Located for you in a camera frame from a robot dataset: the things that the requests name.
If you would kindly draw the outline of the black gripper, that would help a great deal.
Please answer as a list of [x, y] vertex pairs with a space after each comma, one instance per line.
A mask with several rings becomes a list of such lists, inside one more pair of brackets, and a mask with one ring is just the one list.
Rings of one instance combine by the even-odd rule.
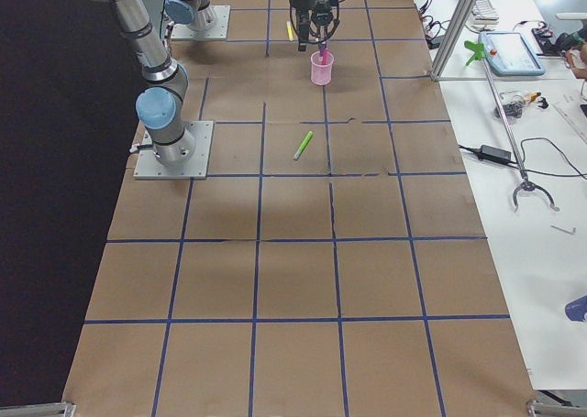
[[331, 39], [338, 28], [333, 9], [338, 9], [339, 0], [289, 0], [297, 26], [298, 50], [306, 51], [311, 23], [328, 23], [320, 28], [322, 41]]

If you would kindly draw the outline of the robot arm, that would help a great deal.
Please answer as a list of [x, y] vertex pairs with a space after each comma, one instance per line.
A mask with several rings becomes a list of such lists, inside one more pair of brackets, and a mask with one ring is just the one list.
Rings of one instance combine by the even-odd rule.
[[[345, 1], [289, 0], [291, 35], [300, 51], [316, 45], [320, 53], [326, 52], [327, 42], [340, 25], [340, 5]], [[220, 24], [218, 7], [210, 0], [164, 0], [163, 14], [169, 19], [167, 37], [175, 26], [204, 34]]]
[[141, 64], [142, 77], [149, 88], [138, 96], [136, 110], [151, 137], [155, 158], [162, 165], [184, 164], [195, 149], [195, 138], [188, 134], [181, 119], [187, 71], [166, 49], [142, 0], [90, 1], [111, 5], [121, 35]]

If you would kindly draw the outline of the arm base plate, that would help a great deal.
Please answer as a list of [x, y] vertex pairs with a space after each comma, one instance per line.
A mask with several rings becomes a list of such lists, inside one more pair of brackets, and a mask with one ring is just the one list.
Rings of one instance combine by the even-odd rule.
[[229, 17], [229, 5], [209, 5], [202, 10], [180, 6], [172, 10], [167, 32], [176, 41], [226, 40]]
[[183, 137], [176, 143], [155, 144], [145, 131], [134, 169], [137, 180], [204, 180], [207, 176], [213, 139], [213, 121], [183, 121]]

